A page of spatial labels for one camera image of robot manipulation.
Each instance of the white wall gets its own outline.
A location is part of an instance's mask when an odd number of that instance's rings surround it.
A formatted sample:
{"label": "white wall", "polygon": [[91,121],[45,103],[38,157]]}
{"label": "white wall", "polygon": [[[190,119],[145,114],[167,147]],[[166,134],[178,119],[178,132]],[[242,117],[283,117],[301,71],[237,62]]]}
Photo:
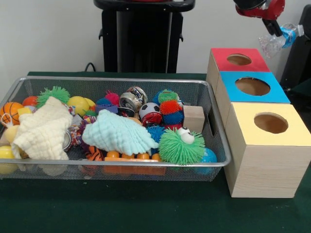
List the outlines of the white wall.
{"label": "white wall", "polygon": [[[280,24],[297,23],[309,0],[287,0]],[[92,0],[0,1],[0,99],[14,80],[28,71],[81,71],[93,62],[104,70],[101,10]],[[205,73],[211,47],[257,47],[267,34],[260,19],[235,11],[233,0],[197,0],[184,13],[184,42],[177,72]],[[288,56],[267,63],[278,78]]]}

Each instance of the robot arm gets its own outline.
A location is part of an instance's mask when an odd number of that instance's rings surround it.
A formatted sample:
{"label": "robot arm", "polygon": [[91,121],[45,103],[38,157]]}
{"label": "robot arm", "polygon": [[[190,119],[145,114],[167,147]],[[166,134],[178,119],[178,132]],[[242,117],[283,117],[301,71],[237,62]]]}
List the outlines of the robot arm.
{"label": "robot arm", "polygon": [[271,35],[282,36],[277,18],[284,11],[285,0],[234,0],[242,16],[261,18]]}

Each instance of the black cable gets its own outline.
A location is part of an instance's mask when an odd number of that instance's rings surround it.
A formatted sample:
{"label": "black cable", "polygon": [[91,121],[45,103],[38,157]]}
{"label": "black cable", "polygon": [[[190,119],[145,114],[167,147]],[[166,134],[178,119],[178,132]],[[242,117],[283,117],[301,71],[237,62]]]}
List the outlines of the black cable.
{"label": "black cable", "polygon": [[96,72],[96,68],[95,68],[94,64],[91,63],[91,62],[89,62],[89,63],[87,64],[87,66],[86,66],[84,72],[87,72],[87,69],[88,69],[89,66],[92,66],[92,67],[93,67],[93,71]]}

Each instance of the plastic bottle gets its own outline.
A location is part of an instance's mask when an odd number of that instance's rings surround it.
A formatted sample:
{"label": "plastic bottle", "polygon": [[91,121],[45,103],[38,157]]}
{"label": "plastic bottle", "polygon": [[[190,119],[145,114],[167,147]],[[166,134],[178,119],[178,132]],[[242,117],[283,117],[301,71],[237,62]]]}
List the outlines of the plastic bottle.
{"label": "plastic bottle", "polygon": [[297,37],[305,34],[302,25],[295,26],[291,23],[282,25],[281,30],[283,36],[265,35],[259,38],[262,50],[268,58],[273,58],[282,48],[292,46]]}

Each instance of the blue box lid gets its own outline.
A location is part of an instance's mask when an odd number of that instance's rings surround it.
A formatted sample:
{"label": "blue box lid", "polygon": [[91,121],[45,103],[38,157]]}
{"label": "blue box lid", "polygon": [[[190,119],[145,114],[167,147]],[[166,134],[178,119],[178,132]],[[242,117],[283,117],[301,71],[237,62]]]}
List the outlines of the blue box lid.
{"label": "blue box lid", "polygon": [[290,103],[270,72],[220,72],[231,102]]}

